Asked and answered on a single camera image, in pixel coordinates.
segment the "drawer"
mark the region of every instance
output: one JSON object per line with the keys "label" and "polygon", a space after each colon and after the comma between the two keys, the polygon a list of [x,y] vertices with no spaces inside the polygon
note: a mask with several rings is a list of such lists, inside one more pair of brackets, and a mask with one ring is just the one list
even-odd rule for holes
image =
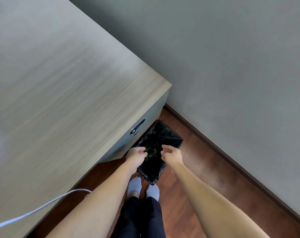
{"label": "drawer", "polygon": [[169,91],[167,91],[153,106],[136,122],[130,130],[99,160],[107,162],[120,159],[131,146],[147,131],[147,129],[156,121],[161,110],[166,103]]}

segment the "person's left hand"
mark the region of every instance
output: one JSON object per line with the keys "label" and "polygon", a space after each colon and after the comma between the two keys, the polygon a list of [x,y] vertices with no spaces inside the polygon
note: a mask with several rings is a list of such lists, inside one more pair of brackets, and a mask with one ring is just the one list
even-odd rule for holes
{"label": "person's left hand", "polygon": [[137,171],[137,168],[142,164],[148,153],[144,152],[145,147],[134,147],[131,148],[126,155],[126,162],[131,165],[132,174]]}

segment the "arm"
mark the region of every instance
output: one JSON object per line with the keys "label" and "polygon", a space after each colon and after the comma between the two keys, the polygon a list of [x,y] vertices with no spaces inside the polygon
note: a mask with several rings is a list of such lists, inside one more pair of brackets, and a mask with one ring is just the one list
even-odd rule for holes
{"label": "arm", "polygon": [[72,210],[47,238],[105,238],[115,219],[130,177],[147,156],[144,150],[144,147],[131,148],[124,164]]}
{"label": "arm", "polygon": [[244,212],[196,177],[183,164],[179,149],[162,147],[162,159],[180,180],[208,238],[269,238]]}

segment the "foot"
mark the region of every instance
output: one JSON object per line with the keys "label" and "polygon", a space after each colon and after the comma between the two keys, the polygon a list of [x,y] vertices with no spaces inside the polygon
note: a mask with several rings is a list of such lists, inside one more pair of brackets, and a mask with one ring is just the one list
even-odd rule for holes
{"label": "foot", "polygon": [[160,190],[156,184],[149,185],[146,191],[146,197],[153,197],[156,201],[159,201]]}
{"label": "foot", "polygon": [[141,191],[141,178],[140,177],[134,177],[132,180],[129,181],[128,184],[128,199],[132,196],[135,196],[139,198]]}

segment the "gray wall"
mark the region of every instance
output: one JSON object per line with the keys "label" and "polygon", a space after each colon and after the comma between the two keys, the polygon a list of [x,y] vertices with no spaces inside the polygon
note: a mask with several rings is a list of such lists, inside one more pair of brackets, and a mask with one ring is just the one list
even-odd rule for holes
{"label": "gray wall", "polygon": [[171,105],[300,215],[300,0],[71,0]]}

